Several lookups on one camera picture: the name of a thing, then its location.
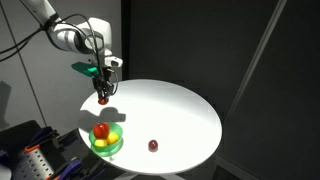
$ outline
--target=dark background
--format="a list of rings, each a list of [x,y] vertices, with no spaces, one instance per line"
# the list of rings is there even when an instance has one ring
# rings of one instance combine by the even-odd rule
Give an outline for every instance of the dark background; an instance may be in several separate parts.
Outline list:
[[[124,2],[124,77],[189,88],[224,122],[278,1]],[[287,2],[223,126],[216,154],[259,179],[320,179],[318,4]]]

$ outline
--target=red apple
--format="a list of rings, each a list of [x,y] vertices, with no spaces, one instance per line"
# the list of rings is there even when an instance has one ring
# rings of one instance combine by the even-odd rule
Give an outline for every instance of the red apple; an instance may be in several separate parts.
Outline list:
[[[98,139],[107,139],[110,132],[109,124],[98,123],[93,126],[93,134]]]
[[[149,151],[156,152],[158,150],[158,143],[156,140],[151,140],[149,142]]]

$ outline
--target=white round table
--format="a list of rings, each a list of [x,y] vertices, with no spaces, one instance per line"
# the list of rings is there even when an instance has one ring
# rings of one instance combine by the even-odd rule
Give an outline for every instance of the white round table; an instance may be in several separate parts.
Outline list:
[[[220,143],[220,119],[211,105],[196,93],[163,81],[119,82],[109,103],[100,105],[93,93],[81,111],[97,116],[79,122],[79,132],[90,148],[88,133],[99,122],[116,122],[123,128],[123,146],[103,159],[113,166],[144,175],[176,174],[207,160]],[[148,150],[155,139],[157,152]]]

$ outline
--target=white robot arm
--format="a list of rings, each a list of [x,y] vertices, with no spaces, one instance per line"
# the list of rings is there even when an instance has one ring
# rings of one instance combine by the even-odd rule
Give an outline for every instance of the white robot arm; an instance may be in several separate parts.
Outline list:
[[[85,19],[78,25],[69,24],[58,16],[47,0],[20,1],[40,23],[56,48],[94,55],[92,63],[98,73],[94,74],[93,85],[98,92],[98,102],[106,104],[114,88],[109,82],[111,67],[121,67],[123,64],[121,59],[112,56],[110,24],[97,18]]]

